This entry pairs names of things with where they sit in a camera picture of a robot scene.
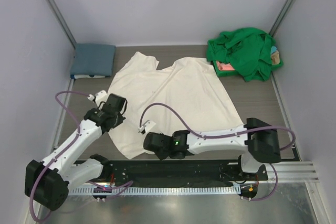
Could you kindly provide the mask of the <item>cream white t shirt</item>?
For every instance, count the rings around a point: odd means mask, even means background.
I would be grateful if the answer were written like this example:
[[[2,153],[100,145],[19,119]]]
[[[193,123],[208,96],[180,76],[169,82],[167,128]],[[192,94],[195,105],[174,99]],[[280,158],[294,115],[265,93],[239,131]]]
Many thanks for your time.
[[[165,105],[173,108],[196,131],[225,130],[243,124],[232,100],[206,59],[185,57],[158,70],[153,56],[136,52],[116,73],[108,93],[128,101],[124,122],[109,131],[114,145],[127,159],[143,153],[139,122],[154,121],[163,134],[184,129]]]

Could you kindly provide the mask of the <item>green plastic bin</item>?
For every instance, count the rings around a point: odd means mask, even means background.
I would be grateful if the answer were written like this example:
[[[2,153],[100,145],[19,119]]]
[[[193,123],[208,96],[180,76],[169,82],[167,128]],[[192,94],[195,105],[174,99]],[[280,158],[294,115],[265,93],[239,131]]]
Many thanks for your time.
[[[219,71],[216,65],[216,62],[214,61],[208,61],[214,68],[216,74],[218,77],[228,77],[228,76],[238,76],[239,72],[235,71]],[[277,69],[279,69],[280,67],[282,67],[284,65],[282,58],[280,57],[280,64],[278,65],[272,65],[271,66],[271,70],[275,71]]]

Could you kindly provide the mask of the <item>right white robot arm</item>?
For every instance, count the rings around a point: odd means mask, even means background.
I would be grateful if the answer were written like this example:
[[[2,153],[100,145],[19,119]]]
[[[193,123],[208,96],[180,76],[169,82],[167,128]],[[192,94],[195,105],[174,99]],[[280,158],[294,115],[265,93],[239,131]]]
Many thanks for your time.
[[[240,151],[236,172],[248,180],[262,164],[281,161],[277,129],[257,118],[248,118],[245,125],[217,131],[179,130],[171,136],[163,134],[156,123],[147,120],[139,127],[145,136],[143,148],[158,159],[184,159],[186,156],[211,151]]]

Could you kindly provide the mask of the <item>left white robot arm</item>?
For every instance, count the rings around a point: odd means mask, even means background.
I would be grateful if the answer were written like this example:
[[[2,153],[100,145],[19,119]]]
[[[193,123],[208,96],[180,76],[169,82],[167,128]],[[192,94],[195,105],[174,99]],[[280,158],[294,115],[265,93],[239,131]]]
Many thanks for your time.
[[[76,130],[56,150],[42,161],[32,160],[26,166],[24,192],[30,202],[55,211],[71,190],[93,179],[106,182],[111,177],[111,162],[101,155],[91,155],[77,167],[73,164],[94,141],[123,123],[128,102],[105,91],[88,98],[97,102],[97,107],[87,111]]]

